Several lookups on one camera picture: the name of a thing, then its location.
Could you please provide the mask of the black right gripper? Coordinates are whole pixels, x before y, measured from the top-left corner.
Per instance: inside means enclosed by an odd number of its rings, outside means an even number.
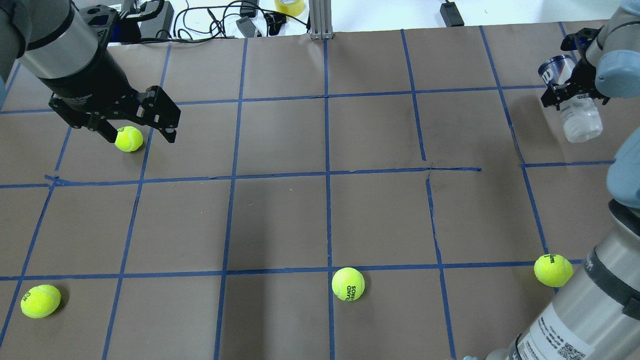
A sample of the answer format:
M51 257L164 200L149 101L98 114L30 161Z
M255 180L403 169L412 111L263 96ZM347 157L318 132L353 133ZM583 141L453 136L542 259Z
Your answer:
M610 96L603 95L596 87L596 66L587 59L587 52L590 48L595 50L604 49L605 38L610 32L608 26L599 29L583 28L576 33L567 34L561 45L562 51L578 51L581 59L574 66L570 77L551 84L541 96L541 103L548 108L554 106L560 110L560 104L576 95L588 95L592 100L602 100L606 105L610 101Z

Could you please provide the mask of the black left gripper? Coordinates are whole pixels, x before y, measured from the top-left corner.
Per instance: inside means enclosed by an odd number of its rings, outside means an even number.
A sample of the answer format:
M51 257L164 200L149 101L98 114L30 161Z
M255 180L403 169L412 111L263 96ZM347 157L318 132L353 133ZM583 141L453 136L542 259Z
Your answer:
M48 105L74 129L98 132L114 144L118 130L110 120L127 120L158 131L173 144L181 110L158 85L144 92L134 89L121 66L101 48L87 66L71 75L48 80Z

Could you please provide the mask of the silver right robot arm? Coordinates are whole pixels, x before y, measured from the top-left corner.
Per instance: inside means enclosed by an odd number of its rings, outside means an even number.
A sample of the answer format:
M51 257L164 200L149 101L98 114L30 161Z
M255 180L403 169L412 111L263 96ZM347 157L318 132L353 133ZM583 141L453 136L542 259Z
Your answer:
M623 0L608 23L569 34L571 72L544 77L544 107L578 95L607 103L639 95L639 2ZM606 186L614 227L537 318L488 360L624 360L639 348L639 132L614 156Z

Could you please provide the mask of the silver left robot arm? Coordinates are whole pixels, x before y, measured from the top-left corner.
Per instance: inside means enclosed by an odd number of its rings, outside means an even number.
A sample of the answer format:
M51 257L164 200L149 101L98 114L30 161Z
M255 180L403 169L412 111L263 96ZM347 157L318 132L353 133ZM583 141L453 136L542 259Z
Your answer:
M156 18L164 4L136 12L102 4L77 8L71 0L3 0L1 82L18 61L52 91L48 105L70 127L114 143L118 132L110 121L126 120L174 143L181 116L176 103L158 85L135 90L108 51L110 43L144 43L138 23Z

